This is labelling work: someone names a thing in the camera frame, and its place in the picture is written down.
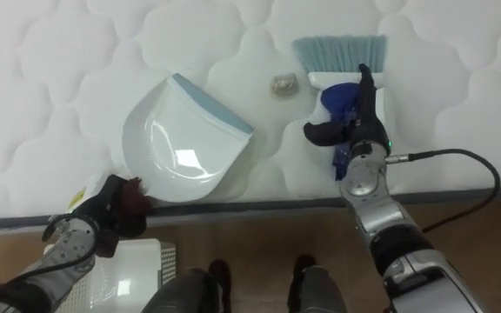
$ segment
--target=black cable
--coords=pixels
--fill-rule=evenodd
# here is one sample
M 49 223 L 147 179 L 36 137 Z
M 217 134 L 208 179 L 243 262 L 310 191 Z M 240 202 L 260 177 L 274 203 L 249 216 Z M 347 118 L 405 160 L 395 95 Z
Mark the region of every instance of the black cable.
M 51 223 L 48 227 L 50 227 L 51 225 L 55 225 L 57 222 L 60 222 L 64 219 L 71 219 L 71 218 L 78 218 L 80 220 L 83 220 L 92 228 L 92 231 L 94 232 L 94 244 L 92 245 L 92 247 L 90 247 L 90 250 L 86 254 L 84 254 L 82 257 L 78 258 L 77 260 L 61 263 L 58 265 L 48 266 L 46 268 L 32 270 L 30 272 L 23 273 L 15 278 L 9 280 L 7 283 L 9 283 L 9 284 L 18 283 L 18 282 L 23 281 L 23 280 L 30 278 L 32 276 L 49 273 L 49 272 L 54 271 L 54 270 L 63 270 L 63 269 L 69 268 L 71 266 L 76 266 L 76 265 L 88 260 L 91 256 L 94 255 L 94 253 L 96 252 L 96 247 L 97 247 L 98 227 L 96 226 L 96 223 L 94 223 L 94 221 L 92 221 L 89 217 L 76 215 L 73 213 L 64 214 L 64 215 L 58 216 L 56 219 L 51 221 Z
M 434 223 L 432 225 L 426 226 L 423 228 L 423 232 L 429 232 L 431 230 L 434 230 L 442 225 L 445 225 L 447 223 L 453 222 L 455 220 L 458 220 L 461 217 L 468 216 L 472 213 L 475 213 L 479 210 L 481 210 L 483 207 L 485 207 L 488 203 L 492 202 L 494 198 L 498 195 L 498 192 L 500 191 L 501 188 L 501 180 L 500 180 L 500 174 L 498 174 L 498 171 L 492 165 L 490 162 L 488 162 L 485 158 L 481 157 L 480 155 L 473 153 L 468 150 L 463 150 L 463 149 L 443 149 L 443 150 L 434 150 L 434 151 L 426 151 L 426 152 L 420 152 L 420 153 L 410 153 L 409 154 L 409 161 L 417 161 L 417 160 L 422 160 L 425 158 L 429 157 L 435 157 L 435 156 L 441 156 L 441 155 L 446 155 L 446 154 L 459 154 L 459 155 L 464 155 L 468 156 L 470 158 L 473 158 L 477 161 L 479 161 L 482 165 L 484 165 L 491 173 L 492 176 L 494 177 L 494 188 L 492 188 L 492 192 L 488 197 L 485 198 L 481 203 L 478 203 L 477 205 L 473 206 L 472 208 L 457 213 L 453 216 L 447 217 L 444 220 Z

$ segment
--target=brush handle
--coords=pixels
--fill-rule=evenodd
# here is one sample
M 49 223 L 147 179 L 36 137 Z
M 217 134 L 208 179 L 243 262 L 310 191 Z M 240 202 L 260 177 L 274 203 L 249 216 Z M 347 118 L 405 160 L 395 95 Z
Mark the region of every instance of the brush handle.
M 384 74 L 372 74 L 374 86 L 376 88 L 384 87 Z M 359 83 L 361 81 L 361 73 L 354 72 L 310 72 L 309 81 L 311 85 L 319 90 L 327 90 L 331 86 L 338 83 Z

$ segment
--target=black shoe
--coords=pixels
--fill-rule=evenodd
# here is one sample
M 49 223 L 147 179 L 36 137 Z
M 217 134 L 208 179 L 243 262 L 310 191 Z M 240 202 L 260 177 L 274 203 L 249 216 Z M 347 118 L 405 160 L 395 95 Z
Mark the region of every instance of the black shoe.
M 301 310 L 301 287 L 303 286 L 304 270 L 317 264 L 314 257 L 301 255 L 295 261 L 293 266 L 293 280 L 287 296 L 287 307 L 289 313 L 297 313 Z
M 208 267 L 208 274 L 222 287 L 223 313 L 231 313 L 231 273 L 224 260 L 214 260 Z

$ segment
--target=quilted pattern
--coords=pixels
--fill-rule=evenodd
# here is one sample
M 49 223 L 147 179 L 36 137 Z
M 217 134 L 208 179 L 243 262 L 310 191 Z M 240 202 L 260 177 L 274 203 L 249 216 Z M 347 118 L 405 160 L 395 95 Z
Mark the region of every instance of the quilted pattern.
M 501 0 L 0 0 L 0 217 L 63 212 L 92 174 L 124 168 L 130 110 L 180 72 L 255 129 L 203 202 L 338 196 L 322 120 L 291 51 L 314 35 L 386 34 L 397 153 L 460 147 L 501 172 Z M 275 75 L 301 89 L 280 99 Z M 462 157 L 389 168 L 394 193 L 488 187 Z

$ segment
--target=yellow label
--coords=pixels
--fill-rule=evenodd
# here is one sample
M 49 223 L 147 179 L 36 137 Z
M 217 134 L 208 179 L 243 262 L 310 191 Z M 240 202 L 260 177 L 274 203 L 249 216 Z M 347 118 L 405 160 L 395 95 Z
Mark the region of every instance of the yellow label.
M 78 191 L 76 195 L 73 196 L 73 198 L 69 202 L 69 210 L 75 205 L 77 205 L 79 201 L 83 200 L 84 192 L 86 192 L 86 188 L 83 188 L 82 190 Z

